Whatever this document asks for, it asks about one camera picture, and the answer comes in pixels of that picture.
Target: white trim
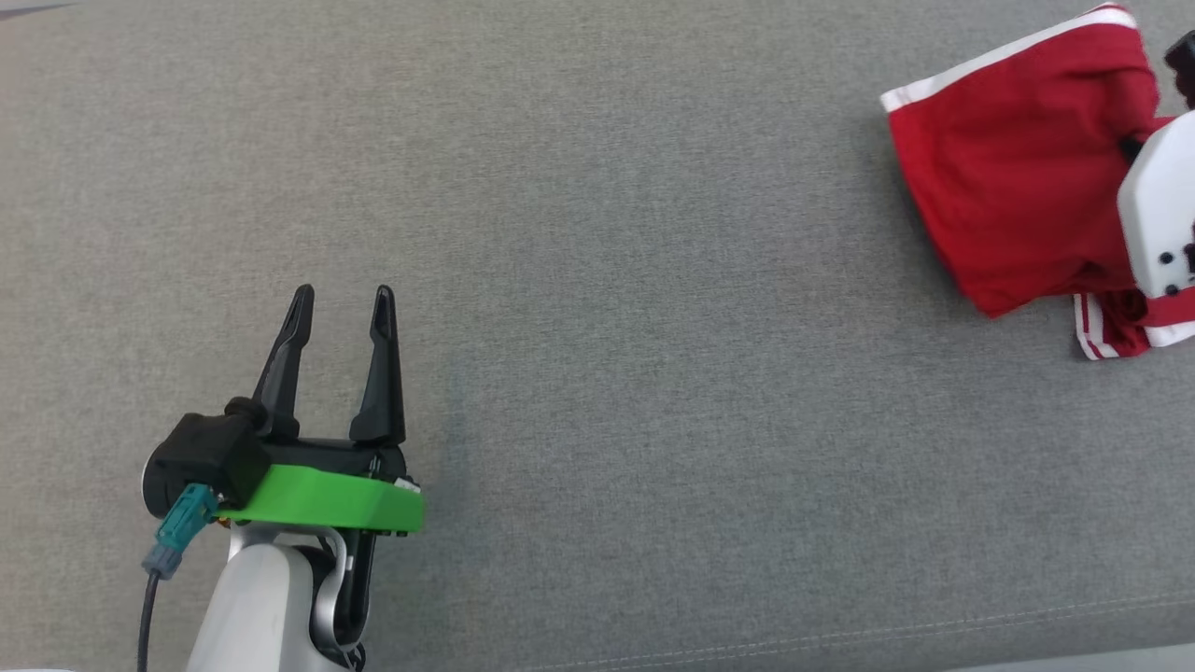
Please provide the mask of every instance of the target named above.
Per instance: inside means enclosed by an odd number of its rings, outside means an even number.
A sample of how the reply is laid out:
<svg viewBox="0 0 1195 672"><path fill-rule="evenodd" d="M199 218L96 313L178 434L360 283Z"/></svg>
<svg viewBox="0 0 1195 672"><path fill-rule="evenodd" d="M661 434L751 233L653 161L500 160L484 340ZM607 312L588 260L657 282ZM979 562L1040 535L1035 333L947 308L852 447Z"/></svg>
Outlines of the white trim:
<svg viewBox="0 0 1195 672"><path fill-rule="evenodd" d="M1181 343L1195 336L1195 322L1179 322L1166 326L1146 326L1145 337L1150 340L1150 346L1165 348Z"/></svg>
<svg viewBox="0 0 1195 672"><path fill-rule="evenodd" d="M1099 307L1099 301L1095 294L1076 294L1074 300L1083 301L1081 307L1074 312L1076 330L1079 334L1079 344L1087 359L1117 359L1120 353L1104 342L1104 311ZM1083 329L1083 318L1087 318L1087 329Z"/></svg>
<svg viewBox="0 0 1195 672"><path fill-rule="evenodd" d="M1133 18L1133 14L1128 13L1128 10L1124 10L1115 2L1105 2L1095 10L1091 10L1086 14L1060 23L1054 28L1036 32L1029 37L1023 37L1011 44L1005 44L1004 47L988 51L978 59L972 59L961 66L952 67L942 74L937 74L920 81L914 81L913 84L900 88L893 88L881 96L880 102L883 103L884 110L891 114L905 105L917 103L918 100L925 100L969 74L1007 60L1029 49L1030 47L1041 44L1042 42L1058 37L1064 32L1102 24L1122 25L1124 28L1136 29L1136 19Z"/></svg>
<svg viewBox="0 0 1195 672"><path fill-rule="evenodd" d="M1074 335L1079 338L1079 347L1083 348L1083 354L1087 355L1089 360L1095 361L1099 356L1091 349L1091 341L1087 341L1087 332L1083 329L1084 300L1083 294L1074 295Z"/></svg>

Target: teal connector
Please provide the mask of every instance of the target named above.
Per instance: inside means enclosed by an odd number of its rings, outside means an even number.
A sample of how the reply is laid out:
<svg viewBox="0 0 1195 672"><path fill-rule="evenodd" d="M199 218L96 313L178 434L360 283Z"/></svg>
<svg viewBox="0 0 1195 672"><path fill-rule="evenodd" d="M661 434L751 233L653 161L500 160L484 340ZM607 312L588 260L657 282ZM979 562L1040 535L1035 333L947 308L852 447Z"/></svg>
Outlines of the teal connector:
<svg viewBox="0 0 1195 672"><path fill-rule="evenodd" d="M158 527L154 534L158 543L141 561L141 567L149 574L157 573L164 581L168 581L183 562L183 551L191 539L215 520L219 506L220 502L216 501L212 488L201 483L188 485Z"/></svg>

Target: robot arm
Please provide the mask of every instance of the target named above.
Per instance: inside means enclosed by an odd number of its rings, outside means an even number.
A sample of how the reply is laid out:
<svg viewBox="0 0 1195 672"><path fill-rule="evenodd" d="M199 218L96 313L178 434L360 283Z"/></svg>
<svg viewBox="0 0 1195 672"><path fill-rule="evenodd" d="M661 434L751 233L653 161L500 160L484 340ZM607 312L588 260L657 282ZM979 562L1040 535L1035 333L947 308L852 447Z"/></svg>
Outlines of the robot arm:
<svg viewBox="0 0 1195 672"><path fill-rule="evenodd" d="M1178 91L1195 110L1195 31L1166 53ZM1151 298L1195 287L1195 111L1129 153L1133 166L1117 197L1133 277Z"/></svg>
<svg viewBox="0 0 1195 672"><path fill-rule="evenodd" d="M399 447L406 427L388 287L375 297L373 359L349 438L299 436L294 403L313 301L311 286L295 292L251 399L234 398L221 416L185 415L146 464L146 508L165 520L143 563L151 579L139 670L157 581L173 574L183 546L209 521L228 527L232 543L189 671L364 666L374 544L418 531L423 496ZM282 533L318 545L284 544Z"/></svg>

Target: black cable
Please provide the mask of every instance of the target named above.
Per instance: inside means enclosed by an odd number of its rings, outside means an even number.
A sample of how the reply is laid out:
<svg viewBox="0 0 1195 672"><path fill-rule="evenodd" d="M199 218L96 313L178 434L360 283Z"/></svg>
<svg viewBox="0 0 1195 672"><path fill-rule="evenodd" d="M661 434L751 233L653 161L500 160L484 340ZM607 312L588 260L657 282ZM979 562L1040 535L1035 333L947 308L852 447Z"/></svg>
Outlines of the black cable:
<svg viewBox="0 0 1195 672"><path fill-rule="evenodd" d="M357 642L357 647L344 654L344 661L353 672L363 672L366 668L366 646Z"/></svg>
<svg viewBox="0 0 1195 672"><path fill-rule="evenodd" d="M146 601L141 606L141 634L137 635L137 672L147 672L149 666L149 622L153 619L153 600L158 597L158 579L161 572L153 569L149 572L149 582L146 584Z"/></svg>

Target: red shorts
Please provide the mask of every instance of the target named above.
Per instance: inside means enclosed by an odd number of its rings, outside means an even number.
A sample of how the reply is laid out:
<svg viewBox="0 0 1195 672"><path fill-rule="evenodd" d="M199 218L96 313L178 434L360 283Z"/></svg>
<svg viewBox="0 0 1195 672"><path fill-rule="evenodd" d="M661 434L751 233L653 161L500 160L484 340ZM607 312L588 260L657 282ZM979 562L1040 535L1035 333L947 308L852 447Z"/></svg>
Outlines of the red shorts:
<svg viewBox="0 0 1195 672"><path fill-rule="evenodd" d="M958 287L998 317L1135 288L1116 194L1158 86L1133 17L1103 5L882 98L901 167Z"/></svg>

